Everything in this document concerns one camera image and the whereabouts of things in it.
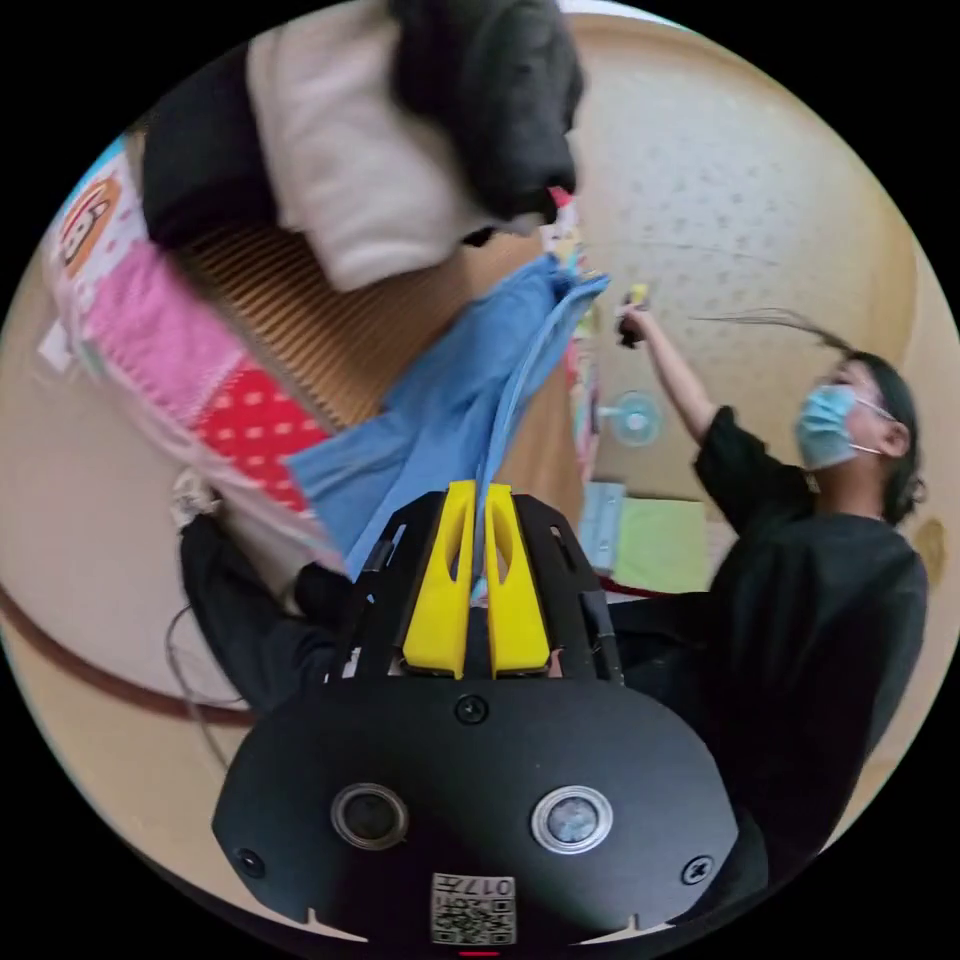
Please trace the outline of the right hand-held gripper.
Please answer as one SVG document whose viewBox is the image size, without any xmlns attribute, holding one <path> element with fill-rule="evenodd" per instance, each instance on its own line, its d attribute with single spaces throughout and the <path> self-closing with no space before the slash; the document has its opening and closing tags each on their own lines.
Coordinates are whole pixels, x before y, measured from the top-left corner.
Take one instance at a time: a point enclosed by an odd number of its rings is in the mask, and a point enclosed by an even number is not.
<svg viewBox="0 0 960 960">
<path fill-rule="evenodd" d="M 634 284 L 630 288 L 628 299 L 619 306 L 616 333 L 621 347 L 636 349 L 637 345 L 645 340 L 650 293 L 648 284 Z"/>
</svg>

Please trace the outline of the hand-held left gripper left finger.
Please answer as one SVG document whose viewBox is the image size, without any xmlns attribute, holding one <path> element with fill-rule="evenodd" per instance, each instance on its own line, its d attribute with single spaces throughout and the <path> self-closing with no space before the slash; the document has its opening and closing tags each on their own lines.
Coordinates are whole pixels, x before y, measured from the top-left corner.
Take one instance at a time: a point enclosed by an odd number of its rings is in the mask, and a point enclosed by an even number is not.
<svg viewBox="0 0 960 960">
<path fill-rule="evenodd" d="M 476 483 L 449 485 L 402 645 L 408 669 L 464 675 L 472 592 Z"/>
</svg>

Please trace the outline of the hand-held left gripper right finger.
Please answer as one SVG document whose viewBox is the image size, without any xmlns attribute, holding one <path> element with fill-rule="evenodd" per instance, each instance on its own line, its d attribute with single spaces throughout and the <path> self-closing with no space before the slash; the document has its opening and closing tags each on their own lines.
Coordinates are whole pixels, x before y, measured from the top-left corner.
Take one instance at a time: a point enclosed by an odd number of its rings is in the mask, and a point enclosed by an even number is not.
<svg viewBox="0 0 960 960">
<path fill-rule="evenodd" d="M 485 573 L 493 675 L 544 672 L 550 644 L 512 490 L 503 484 L 486 496 Z"/>
</svg>

